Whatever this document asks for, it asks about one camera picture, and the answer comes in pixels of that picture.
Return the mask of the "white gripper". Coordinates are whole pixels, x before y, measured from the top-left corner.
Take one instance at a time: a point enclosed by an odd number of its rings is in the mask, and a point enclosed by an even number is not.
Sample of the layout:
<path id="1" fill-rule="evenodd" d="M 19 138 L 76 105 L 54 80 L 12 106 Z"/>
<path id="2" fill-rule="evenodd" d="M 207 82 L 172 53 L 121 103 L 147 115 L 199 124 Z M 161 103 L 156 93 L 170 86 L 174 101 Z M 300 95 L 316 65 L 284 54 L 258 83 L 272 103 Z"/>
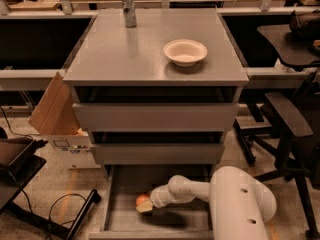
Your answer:
<path id="1" fill-rule="evenodd" d="M 161 185 L 151 191 L 150 200 L 138 201 L 136 210 L 139 213 L 145 213 L 150 212 L 153 209 L 153 206 L 156 208 L 163 208 L 173 202 L 173 195 L 169 191 L 167 185 Z"/>

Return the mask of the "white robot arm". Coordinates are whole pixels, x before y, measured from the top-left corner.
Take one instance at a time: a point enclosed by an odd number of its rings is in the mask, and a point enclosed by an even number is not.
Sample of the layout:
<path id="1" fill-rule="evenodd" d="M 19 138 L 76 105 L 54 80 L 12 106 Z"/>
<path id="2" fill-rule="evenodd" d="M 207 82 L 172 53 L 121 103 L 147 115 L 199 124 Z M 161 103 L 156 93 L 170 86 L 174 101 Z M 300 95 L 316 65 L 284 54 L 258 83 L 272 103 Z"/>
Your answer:
<path id="1" fill-rule="evenodd" d="M 190 203 L 195 198 L 209 204 L 214 240 L 269 240 L 265 223 L 277 210 L 274 194 L 233 166 L 219 168 L 209 182 L 175 175 L 167 184 L 138 196 L 136 210 L 146 213 L 169 204 Z"/>

